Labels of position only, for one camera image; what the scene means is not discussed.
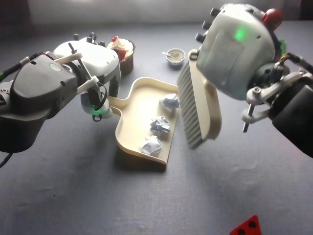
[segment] white whipped cream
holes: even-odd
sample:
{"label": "white whipped cream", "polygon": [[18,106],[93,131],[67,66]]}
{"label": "white whipped cream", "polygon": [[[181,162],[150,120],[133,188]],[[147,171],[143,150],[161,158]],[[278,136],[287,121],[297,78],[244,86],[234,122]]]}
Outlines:
{"label": "white whipped cream", "polygon": [[113,49],[113,48],[116,48],[116,49],[124,49],[126,51],[126,55],[124,57],[124,60],[126,60],[128,57],[130,57],[133,52],[134,52],[134,46],[133,44],[126,40],[126,39],[120,39],[119,37],[117,37],[116,41],[115,42],[110,42],[107,46],[107,48],[109,49]]}

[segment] beige dustpan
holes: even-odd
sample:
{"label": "beige dustpan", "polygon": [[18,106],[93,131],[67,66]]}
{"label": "beige dustpan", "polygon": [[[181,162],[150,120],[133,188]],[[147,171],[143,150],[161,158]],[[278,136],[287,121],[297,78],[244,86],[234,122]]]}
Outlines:
{"label": "beige dustpan", "polygon": [[[179,110],[168,113],[159,106],[167,94],[178,94],[177,86],[149,77],[137,79],[126,99],[108,96],[113,113],[120,116],[115,136],[119,147],[126,153],[148,160],[167,164]],[[157,157],[140,152],[140,145],[150,136],[151,119],[165,116],[171,124],[168,139],[162,141],[162,150]]]}

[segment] strawberry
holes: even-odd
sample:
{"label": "strawberry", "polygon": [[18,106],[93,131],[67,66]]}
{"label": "strawberry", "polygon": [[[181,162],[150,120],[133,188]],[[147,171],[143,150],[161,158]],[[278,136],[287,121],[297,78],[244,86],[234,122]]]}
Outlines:
{"label": "strawberry", "polygon": [[125,55],[126,55],[126,50],[124,50],[124,49],[119,50],[119,52],[118,52],[119,61],[122,61],[125,58]]}
{"label": "strawberry", "polygon": [[113,43],[115,43],[116,39],[117,39],[117,36],[115,36],[115,37],[112,38],[111,40],[112,40]]}

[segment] black dot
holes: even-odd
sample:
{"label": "black dot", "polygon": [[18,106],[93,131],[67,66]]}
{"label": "black dot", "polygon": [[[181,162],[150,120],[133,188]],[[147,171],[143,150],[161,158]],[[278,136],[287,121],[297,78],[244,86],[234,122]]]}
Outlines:
{"label": "black dot", "polygon": [[249,222],[249,227],[252,228],[252,229],[255,229],[257,226],[256,226],[256,223],[254,221],[250,221]]}
{"label": "black dot", "polygon": [[245,231],[243,229],[239,229],[237,232],[238,235],[245,235]]}

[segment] gray tablecloth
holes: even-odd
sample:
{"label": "gray tablecloth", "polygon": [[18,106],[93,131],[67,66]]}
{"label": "gray tablecloth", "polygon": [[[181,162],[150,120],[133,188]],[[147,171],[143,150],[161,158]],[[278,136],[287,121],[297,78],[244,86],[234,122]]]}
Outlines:
{"label": "gray tablecloth", "polygon": [[[161,52],[198,48],[194,37],[201,25],[49,29],[2,42],[0,68],[91,31],[107,43],[115,35],[135,43],[134,71],[119,93],[125,98],[141,76],[175,84],[179,71]],[[313,63],[312,22],[283,22],[277,35],[287,51]],[[95,123],[76,97],[45,122],[29,150],[0,170],[0,234],[224,235],[254,214],[265,235],[313,234],[313,159],[269,120],[243,134],[247,104],[222,93],[219,100],[219,137],[189,150],[179,117],[164,169],[119,150],[119,117]]]}

